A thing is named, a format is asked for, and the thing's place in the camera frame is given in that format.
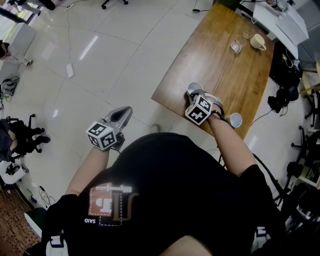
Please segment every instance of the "gray wall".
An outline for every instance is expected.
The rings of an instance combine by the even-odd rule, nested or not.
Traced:
[[[310,0],[297,12],[302,16],[308,30],[309,39],[298,45],[302,65],[320,61],[320,0]]]

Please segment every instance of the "white cup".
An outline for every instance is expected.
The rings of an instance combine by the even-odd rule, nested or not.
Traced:
[[[239,113],[233,113],[228,115],[225,120],[231,125],[233,128],[238,128],[242,125],[242,116]]]
[[[202,85],[200,83],[198,83],[198,82],[189,83],[188,89],[186,91],[188,96],[190,96],[190,94],[192,94],[192,92],[195,91],[195,90],[203,90]]]
[[[259,35],[259,34],[255,34],[251,39],[250,39],[250,45],[253,48],[265,51],[267,49],[267,47],[265,46],[265,40],[264,38]]]

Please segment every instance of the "mug handle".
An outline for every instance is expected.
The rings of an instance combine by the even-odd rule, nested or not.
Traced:
[[[259,47],[260,50],[265,51],[267,49],[267,47],[263,44]]]

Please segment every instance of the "white box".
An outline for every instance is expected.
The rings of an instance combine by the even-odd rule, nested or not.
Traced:
[[[117,143],[114,129],[97,121],[93,122],[85,133],[90,143],[100,150],[105,150]]]
[[[212,103],[198,95],[191,105],[185,110],[185,116],[196,125],[201,125],[210,115]]]
[[[276,25],[296,46],[309,38],[304,19],[290,4],[288,10],[279,16]]]

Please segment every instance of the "cup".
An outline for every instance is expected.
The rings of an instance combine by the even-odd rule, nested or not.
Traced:
[[[240,34],[237,34],[231,43],[231,48],[236,54],[240,53],[241,49],[247,45],[247,40]]]
[[[192,94],[192,92],[195,91],[195,90],[203,90],[203,87],[198,82],[191,82],[188,85],[186,93],[188,94],[188,96],[190,96],[190,94]]]
[[[253,48],[265,51],[267,49],[267,47],[265,46],[265,40],[264,38],[259,35],[259,34],[255,34],[251,39],[250,39],[250,45]]]
[[[228,115],[225,120],[233,128],[238,128],[242,125],[242,116],[239,113]]]
[[[255,31],[253,28],[248,28],[246,29],[245,31],[242,32],[242,36],[245,38],[245,39],[250,39],[253,35],[255,34]]]

